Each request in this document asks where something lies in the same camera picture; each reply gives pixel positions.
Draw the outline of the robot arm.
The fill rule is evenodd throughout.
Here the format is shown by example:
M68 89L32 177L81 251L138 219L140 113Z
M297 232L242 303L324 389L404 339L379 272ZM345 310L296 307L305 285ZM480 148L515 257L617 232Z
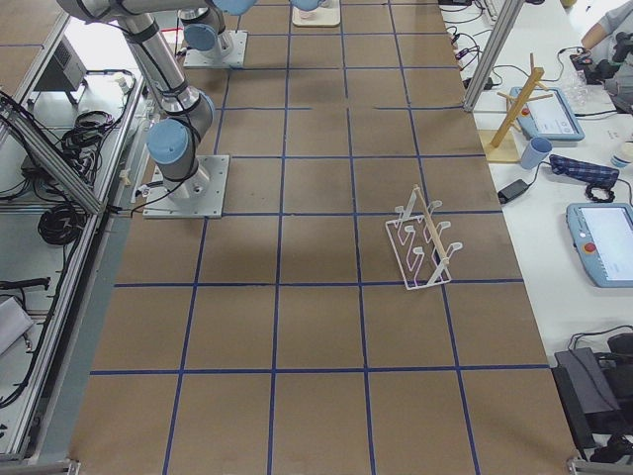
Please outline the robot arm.
M201 52L224 53L230 51L230 41L223 38L226 32L225 14L240 16L255 1L217 0L208 1L206 7L190 7L178 11L187 45Z
M122 31L164 115L149 129L146 146L162 174L166 198L179 206L200 204L211 176L197 156L197 147L213 123L215 105L190 85L154 14L178 10L184 31L200 32L215 49L226 31L224 11L214 1L60 1L58 5L78 20Z

